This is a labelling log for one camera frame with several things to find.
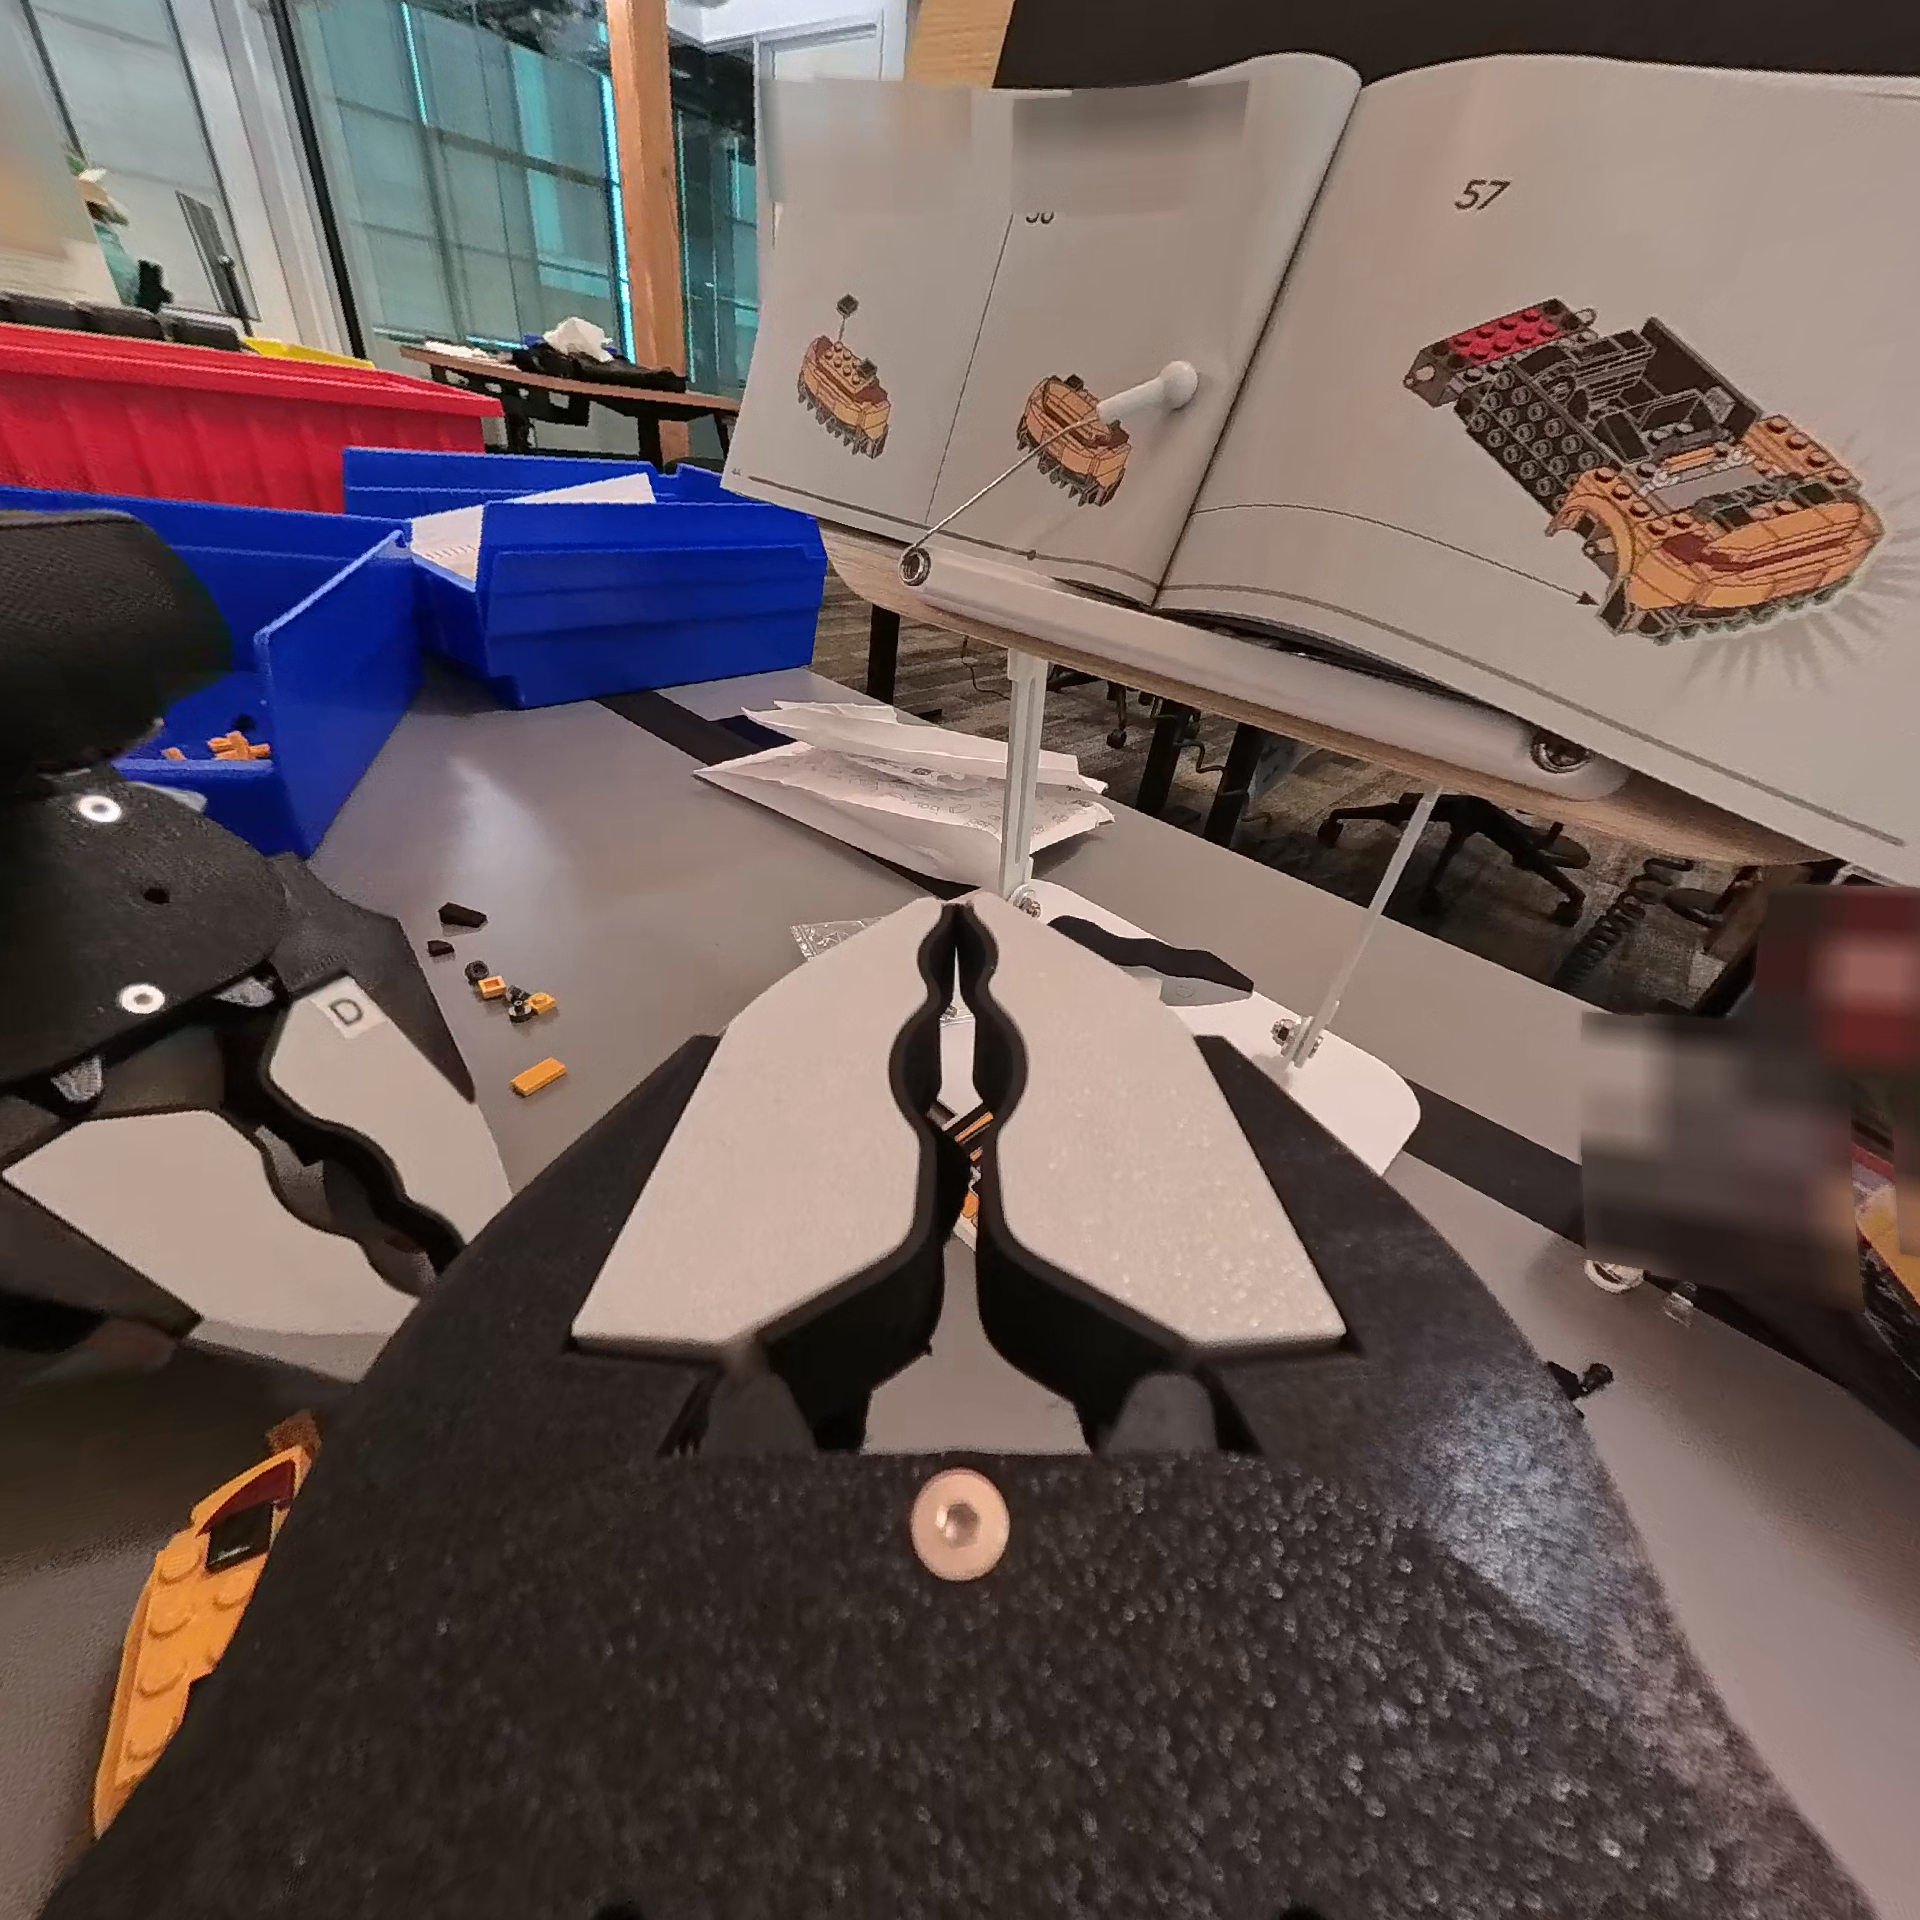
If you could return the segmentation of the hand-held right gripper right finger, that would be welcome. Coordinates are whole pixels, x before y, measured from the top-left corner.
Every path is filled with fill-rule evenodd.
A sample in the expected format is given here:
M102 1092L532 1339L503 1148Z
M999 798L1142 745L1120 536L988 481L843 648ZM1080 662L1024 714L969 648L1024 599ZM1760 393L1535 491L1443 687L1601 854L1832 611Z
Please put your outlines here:
M1189 1021L1002 896L961 903L970 1086L1002 1240L1198 1355L1316 1353L1345 1318Z

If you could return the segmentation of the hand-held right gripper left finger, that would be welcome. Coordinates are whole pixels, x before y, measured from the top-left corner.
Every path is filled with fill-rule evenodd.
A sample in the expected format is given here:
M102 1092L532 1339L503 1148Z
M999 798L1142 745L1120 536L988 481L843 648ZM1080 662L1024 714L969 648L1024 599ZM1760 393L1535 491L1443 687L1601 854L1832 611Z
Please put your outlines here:
M880 1262L942 1243L936 1129L949 903L911 903L805 956L720 1034L572 1339L737 1353Z

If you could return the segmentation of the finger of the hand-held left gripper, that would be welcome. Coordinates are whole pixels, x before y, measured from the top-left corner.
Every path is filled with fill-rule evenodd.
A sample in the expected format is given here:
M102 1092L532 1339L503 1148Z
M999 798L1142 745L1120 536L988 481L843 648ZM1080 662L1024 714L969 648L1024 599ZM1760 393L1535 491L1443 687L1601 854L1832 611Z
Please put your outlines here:
M224 1109L4 1109L4 1252L35 1294L186 1339L387 1339L436 1285L387 1280L270 1112Z
M423 977L336 977L260 1051L273 1136L315 1170L325 1224L387 1280L441 1280L506 1203L471 1074Z

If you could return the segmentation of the orange lego car front assembly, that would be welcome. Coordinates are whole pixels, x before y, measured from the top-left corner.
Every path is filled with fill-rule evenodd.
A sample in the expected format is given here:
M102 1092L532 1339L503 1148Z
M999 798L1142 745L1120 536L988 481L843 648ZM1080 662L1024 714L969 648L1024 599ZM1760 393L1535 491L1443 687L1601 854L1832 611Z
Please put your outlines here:
M90 1839L109 1832L131 1790L179 1740L197 1687L218 1675L323 1443L312 1409L277 1420L264 1456L209 1489L156 1549L121 1639L90 1785Z

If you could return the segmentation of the lego set box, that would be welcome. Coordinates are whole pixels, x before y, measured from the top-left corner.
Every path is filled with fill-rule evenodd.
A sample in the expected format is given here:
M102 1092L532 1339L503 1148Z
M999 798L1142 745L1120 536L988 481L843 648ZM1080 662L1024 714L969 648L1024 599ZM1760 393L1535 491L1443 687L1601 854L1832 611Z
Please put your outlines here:
M1899 1217L1894 1148L1870 1117L1857 1117L1851 1130L1851 1190L1864 1314L1889 1350L1909 1353L1909 1369L1918 1369L1920 1259Z

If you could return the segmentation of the lego instruction booklet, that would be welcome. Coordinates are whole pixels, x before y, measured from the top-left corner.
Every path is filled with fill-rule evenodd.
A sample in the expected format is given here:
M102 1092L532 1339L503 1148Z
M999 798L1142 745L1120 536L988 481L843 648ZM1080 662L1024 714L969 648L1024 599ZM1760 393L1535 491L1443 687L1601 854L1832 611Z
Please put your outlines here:
M1918 84L794 84L730 486L949 614L1918 885Z

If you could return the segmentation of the blue storage bin with divider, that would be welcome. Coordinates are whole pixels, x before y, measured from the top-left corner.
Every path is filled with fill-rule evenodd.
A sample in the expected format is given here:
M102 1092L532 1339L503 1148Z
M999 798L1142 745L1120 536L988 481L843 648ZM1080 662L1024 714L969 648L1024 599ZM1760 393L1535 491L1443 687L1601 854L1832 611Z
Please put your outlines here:
M161 534L229 626L229 670L161 733L250 733L273 763L118 759L126 781L204 798L260 854L315 854L423 687L408 526L284 507L0 491L11 512L126 512Z

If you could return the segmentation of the black office chair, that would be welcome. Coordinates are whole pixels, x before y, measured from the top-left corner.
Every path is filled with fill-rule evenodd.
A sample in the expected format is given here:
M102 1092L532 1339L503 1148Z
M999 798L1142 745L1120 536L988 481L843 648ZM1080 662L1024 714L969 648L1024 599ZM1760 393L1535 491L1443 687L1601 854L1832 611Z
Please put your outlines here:
M1424 792L1393 792L1374 804L1333 808L1312 824L1312 849L1326 854L1340 876L1359 854L1380 859L1380 876L1360 882L1372 896L1415 826ZM1567 833L1567 824L1539 824L1487 798L1443 792L1437 798L1427 826L1415 837L1388 915L1417 926L1443 926L1470 915L1474 896L1494 896L1506 909L1529 909L1555 932L1575 932L1585 909L1593 854Z

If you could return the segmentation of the red storage bin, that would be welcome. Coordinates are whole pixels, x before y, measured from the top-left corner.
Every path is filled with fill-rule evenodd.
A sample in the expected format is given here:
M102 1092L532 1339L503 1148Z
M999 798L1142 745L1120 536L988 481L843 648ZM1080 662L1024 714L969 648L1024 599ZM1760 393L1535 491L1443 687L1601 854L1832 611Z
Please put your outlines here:
M258 352L0 331L0 475L38 493L343 512L343 451L480 451L503 405Z

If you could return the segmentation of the background office desk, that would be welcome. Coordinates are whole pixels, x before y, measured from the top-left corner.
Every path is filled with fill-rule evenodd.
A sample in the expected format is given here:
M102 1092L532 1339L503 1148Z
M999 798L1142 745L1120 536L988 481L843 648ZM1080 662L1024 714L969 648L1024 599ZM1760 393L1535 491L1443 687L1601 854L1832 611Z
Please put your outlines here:
M706 422L720 458L731 451L737 398L698 393L678 372L641 383L633 370L584 370L556 345L480 352L454 344L408 344L398 357L440 385L488 393L503 406L503 451L532 457L542 423L584 428L596 406L633 423L637 458L678 470L694 458L694 423Z

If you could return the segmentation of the wooden post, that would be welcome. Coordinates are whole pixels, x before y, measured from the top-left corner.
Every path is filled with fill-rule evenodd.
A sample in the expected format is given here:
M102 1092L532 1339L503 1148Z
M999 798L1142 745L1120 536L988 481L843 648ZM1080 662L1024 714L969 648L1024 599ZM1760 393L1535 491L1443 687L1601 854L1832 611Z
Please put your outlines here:
M690 370L671 40L663 0L607 0L633 357Z

